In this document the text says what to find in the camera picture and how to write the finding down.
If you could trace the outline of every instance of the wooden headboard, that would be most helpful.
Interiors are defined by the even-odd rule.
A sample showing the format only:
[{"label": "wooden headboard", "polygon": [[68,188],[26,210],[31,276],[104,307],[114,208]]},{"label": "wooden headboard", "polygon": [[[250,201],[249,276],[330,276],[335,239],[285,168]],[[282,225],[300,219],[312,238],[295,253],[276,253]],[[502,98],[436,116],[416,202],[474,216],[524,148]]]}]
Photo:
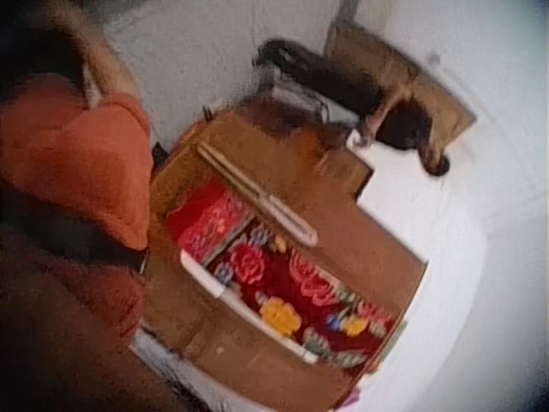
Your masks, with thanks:
[{"label": "wooden headboard", "polygon": [[333,25],[325,54],[350,73],[370,75],[383,89],[410,82],[413,97],[432,118],[431,141],[442,147],[476,120],[469,109],[411,58],[362,27],[351,23]]}]

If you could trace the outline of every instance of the orange shirt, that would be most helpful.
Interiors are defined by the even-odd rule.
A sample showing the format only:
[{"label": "orange shirt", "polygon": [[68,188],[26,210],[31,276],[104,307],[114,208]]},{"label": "orange shirt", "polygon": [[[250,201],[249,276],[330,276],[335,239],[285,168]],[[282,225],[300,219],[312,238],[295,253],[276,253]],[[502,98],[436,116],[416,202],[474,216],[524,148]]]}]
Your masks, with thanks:
[{"label": "orange shirt", "polygon": [[[20,191],[93,220],[124,245],[143,249],[153,165],[148,133],[148,117],[130,96],[108,95],[87,110],[67,79],[38,76],[0,110],[2,173]],[[3,233],[4,250],[52,273],[128,342],[143,310],[142,285],[129,268],[69,261],[24,239]]]},{"label": "orange shirt", "polygon": [[149,123],[126,94],[86,110],[67,79],[25,83],[0,112],[3,176],[17,189],[96,221],[133,249],[147,246],[153,160]]}]

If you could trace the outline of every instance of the wooden table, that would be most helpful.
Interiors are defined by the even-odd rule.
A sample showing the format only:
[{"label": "wooden table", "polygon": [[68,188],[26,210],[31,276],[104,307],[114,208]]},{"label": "wooden table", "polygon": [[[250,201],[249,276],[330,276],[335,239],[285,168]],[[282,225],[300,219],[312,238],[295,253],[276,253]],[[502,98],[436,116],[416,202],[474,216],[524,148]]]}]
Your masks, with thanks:
[{"label": "wooden table", "polygon": [[323,153],[315,136],[312,127],[294,138],[273,138],[237,113],[223,112],[185,135],[152,184],[147,322],[167,346],[213,379],[288,412],[325,411],[355,383],[341,370],[304,363],[213,299],[181,268],[162,222],[181,196],[215,174],[196,153],[198,142],[208,142],[317,229],[316,247],[294,246],[368,300],[402,315],[425,264],[357,207],[352,193],[358,186],[352,185],[358,180],[334,173],[364,165],[341,152],[332,160],[340,167],[316,167]]}]

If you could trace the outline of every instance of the rose print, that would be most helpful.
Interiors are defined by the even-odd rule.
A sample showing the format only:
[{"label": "rose print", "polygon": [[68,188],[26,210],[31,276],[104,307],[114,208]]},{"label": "rose print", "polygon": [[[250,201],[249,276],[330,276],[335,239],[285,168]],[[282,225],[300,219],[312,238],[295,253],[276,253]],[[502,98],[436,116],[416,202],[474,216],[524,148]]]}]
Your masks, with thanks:
[{"label": "rose print", "polygon": [[244,243],[235,245],[230,260],[234,274],[241,282],[250,285],[263,277],[265,263],[263,253],[258,247]]}]

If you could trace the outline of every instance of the white wall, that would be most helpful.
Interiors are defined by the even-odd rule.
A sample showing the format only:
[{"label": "white wall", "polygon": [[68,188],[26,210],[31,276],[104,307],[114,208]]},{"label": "white wall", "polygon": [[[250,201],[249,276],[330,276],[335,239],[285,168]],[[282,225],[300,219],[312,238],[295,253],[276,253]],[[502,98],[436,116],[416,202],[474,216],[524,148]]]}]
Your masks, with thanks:
[{"label": "white wall", "polygon": [[136,75],[158,140],[167,149],[202,116],[202,105],[235,100],[254,85],[257,47],[277,35],[322,51],[334,0],[130,0],[98,2],[96,14]]},{"label": "white wall", "polygon": [[[463,295],[474,297],[471,312],[450,305],[463,320],[468,315],[464,328],[456,329],[449,302],[439,299],[447,284],[416,297],[448,311],[438,318],[438,335],[425,340],[423,352],[416,348],[398,360],[397,349],[409,341],[397,343],[386,367],[394,368],[398,385],[388,381],[366,392],[363,408],[516,410],[546,369],[546,10],[543,2],[525,0],[393,0],[381,9],[380,1],[363,0],[356,21],[421,64],[439,54],[441,64],[429,71],[479,116],[450,146],[445,184],[482,224],[487,255],[476,293],[469,288]],[[365,15],[369,6],[374,13]],[[426,350],[437,354],[444,334],[459,334],[446,361],[426,359]]]}]

